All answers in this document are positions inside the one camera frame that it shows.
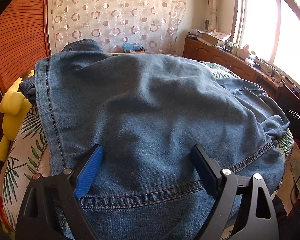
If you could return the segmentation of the blue item at headboard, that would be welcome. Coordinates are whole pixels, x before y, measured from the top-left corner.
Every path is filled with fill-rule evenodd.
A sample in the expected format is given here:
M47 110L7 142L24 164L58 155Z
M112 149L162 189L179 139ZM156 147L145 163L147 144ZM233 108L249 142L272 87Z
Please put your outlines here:
M122 50L125 53L133 53L133 52L141 52L144 51L143 46L139 45L139 44L132 44L129 42L124 42L122 45Z

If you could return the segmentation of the yellow plush toy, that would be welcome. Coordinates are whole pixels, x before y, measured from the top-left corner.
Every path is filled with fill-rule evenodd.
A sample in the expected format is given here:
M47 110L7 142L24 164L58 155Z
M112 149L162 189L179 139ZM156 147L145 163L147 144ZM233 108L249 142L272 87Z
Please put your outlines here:
M0 113L4 114L2 120L3 136L0 142L0 161L2 162L6 160L10 144L14 142L19 128L31 107L30 102L18 91L19 85L33 75L34 70L27 70L14 81L1 100Z

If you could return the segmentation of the circle pattern sheer curtain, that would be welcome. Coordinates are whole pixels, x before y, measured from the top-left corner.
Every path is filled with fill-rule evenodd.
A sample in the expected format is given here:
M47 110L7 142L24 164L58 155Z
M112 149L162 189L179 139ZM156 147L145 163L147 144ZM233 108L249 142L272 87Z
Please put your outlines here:
M95 40L105 53L128 42L146 51L174 54L185 0L49 0L51 52Z

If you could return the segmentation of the wooden slatted wardrobe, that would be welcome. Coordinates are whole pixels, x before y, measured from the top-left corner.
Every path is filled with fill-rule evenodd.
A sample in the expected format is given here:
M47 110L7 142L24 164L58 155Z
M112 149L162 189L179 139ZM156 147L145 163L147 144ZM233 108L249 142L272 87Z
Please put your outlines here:
M50 55L47 0L11 0L0 15L0 101L23 72ZM0 113L0 138L2 136Z

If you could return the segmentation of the long wooden side cabinet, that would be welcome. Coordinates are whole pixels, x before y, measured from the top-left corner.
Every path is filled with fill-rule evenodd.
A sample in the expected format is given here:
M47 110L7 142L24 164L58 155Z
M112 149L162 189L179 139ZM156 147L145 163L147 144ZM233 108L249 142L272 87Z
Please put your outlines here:
M189 36L185 38L183 57L220 64L240 78L259 84L274 99L279 98L281 95L287 97L293 94L283 80L277 81L261 70L250 66L239 57L213 46L208 46Z

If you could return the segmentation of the window with wooden frame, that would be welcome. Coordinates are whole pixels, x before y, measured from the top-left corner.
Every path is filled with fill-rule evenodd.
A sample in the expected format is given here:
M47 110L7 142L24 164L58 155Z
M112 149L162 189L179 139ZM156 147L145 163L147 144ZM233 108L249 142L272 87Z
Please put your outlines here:
M300 20L285 0L235 0L233 41L271 76L300 88Z

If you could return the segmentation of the cardboard box on cabinet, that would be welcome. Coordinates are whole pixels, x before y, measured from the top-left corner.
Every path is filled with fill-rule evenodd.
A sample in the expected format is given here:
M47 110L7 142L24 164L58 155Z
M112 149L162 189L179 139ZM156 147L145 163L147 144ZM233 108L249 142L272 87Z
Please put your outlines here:
M202 39L212 46L222 46L227 41L228 37L220 34L203 33Z

